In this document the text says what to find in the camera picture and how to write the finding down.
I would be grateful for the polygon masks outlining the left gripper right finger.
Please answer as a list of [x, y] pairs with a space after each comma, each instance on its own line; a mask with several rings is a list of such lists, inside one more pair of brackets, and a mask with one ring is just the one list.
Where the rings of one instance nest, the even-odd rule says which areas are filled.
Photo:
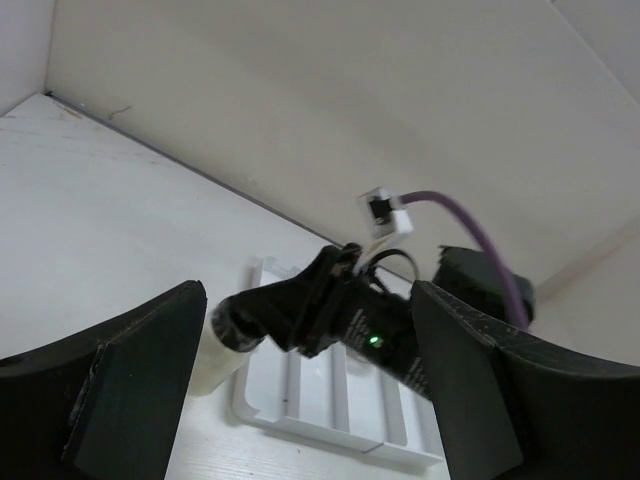
[[555, 345], [418, 282], [412, 310], [454, 479], [635, 479], [639, 370]]

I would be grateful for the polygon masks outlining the black knob spice bottle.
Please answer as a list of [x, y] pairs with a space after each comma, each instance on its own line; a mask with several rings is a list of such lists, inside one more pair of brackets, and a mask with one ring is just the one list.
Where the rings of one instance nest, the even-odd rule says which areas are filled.
[[235, 296], [221, 301], [205, 318], [187, 394], [206, 396], [225, 382], [266, 337], [243, 313]]

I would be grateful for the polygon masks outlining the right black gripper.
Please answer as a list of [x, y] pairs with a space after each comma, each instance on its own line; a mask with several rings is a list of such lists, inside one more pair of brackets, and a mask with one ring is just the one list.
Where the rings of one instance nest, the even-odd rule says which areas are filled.
[[340, 343], [420, 397], [428, 384], [412, 317], [411, 299], [391, 292], [377, 275], [381, 260], [415, 260], [398, 248], [373, 256], [364, 270], [352, 268], [362, 247], [325, 246], [296, 276], [254, 287], [219, 303], [219, 340], [231, 350], [253, 350], [266, 337], [282, 350], [313, 358]]

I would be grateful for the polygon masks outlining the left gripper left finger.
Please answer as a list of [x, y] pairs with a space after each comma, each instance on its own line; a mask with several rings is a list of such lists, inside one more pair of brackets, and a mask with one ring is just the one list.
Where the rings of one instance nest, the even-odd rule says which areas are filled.
[[4, 479], [162, 479], [206, 313], [187, 281], [1, 362]]

